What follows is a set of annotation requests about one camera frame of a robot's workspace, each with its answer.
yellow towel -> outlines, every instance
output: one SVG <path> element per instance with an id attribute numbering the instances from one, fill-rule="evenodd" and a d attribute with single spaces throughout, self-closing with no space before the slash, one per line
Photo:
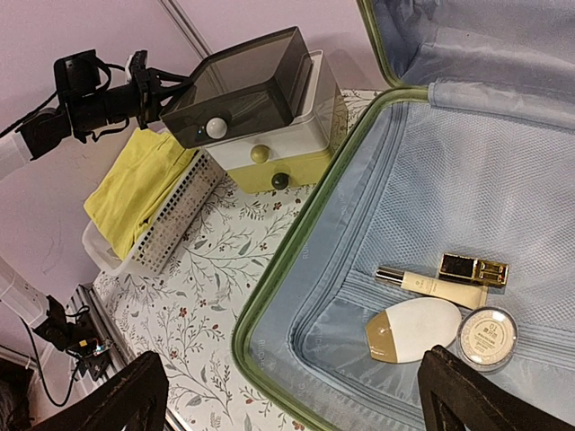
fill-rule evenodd
<path id="1" fill-rule="evenodd" d="M 120 259 L 149 227 L 196 151 L 183 149 L 170 133 L 137 129 L 86 200 L 86 213 Z"/>

open suitcase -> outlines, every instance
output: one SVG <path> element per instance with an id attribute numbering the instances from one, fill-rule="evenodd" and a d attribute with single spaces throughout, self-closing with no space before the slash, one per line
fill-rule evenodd
<path id="1" fill-rule="evenodd" d="M 575 424 L 575 4 L 360 0 L 375 99 L 306 203 L 234 332 L 243 374 L 316 429 L 423 429 L 417 370 L 365 326 L 444 252 L 510 265 L 487 304 L 519 327 L 489 379 Z"/>

table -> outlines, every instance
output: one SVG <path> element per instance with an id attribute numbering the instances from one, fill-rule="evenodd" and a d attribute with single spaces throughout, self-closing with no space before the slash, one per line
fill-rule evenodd
<path id="1" fill-rule="evenodd" d="M 349 126 L 377 92 L 344 91 Z M 157 352 L 168 404 L 201 431 L 304 430 L 235 368 L 230 345 L 243 304 L 313 186 L 247 195 L 226 177 L 160 277 L 110 277 L 94 288 L 126 343 Z"/>

white knob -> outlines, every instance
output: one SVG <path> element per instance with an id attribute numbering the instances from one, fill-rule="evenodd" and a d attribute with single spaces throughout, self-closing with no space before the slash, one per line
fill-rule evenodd
<path id="1" fill-rule="evenodd" d="M 227 133 L 227 124 L 219 117 L 214 117 L 206 125 L 206 133 L 213 139 L 221 139 Z"/>

green suitcase rim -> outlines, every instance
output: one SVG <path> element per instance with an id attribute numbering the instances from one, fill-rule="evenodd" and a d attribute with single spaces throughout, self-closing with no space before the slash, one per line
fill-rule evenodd
<path id="1" fill-rule="evenodd" d="M 261 275 L 261 281 L 243 307 L 235 325 L 232 336 L 232 357 L 242 375 L 277 406 L 312 429 L 330 431 L 336 428 L 276 384 L 257 366 L 250 356 L 252 333 L 293 267 L 327 200 L 376 117 L 384 109 L 402 101 L 427 102 L 428 90 L 426 87 L 390 90 L 380 94 L 366 108 L 333 158 L 330 167 L 305 202 L 299 217 L 278 246 L 278 250 Z"/>
<path id="2" fill-rule="evenodd" d="M 367 36 L 371 42 L 371 48 L 376 53 L 379 70 L 381 71 L 381 74 L 390 87 L 398 88 L 405 86 L 405 84 L 402 83 L 402 80 L 397 77 L 394 69 L 387 59 L 385 47 L 382 42 L 384 38 L 382 37 L 381 31 L 379 30 L 379 25 L 377 24 L 373 3 L 373 0 L 358 0 L 359 13 L 361 14 L 363 23 L 366 26 Z"/>

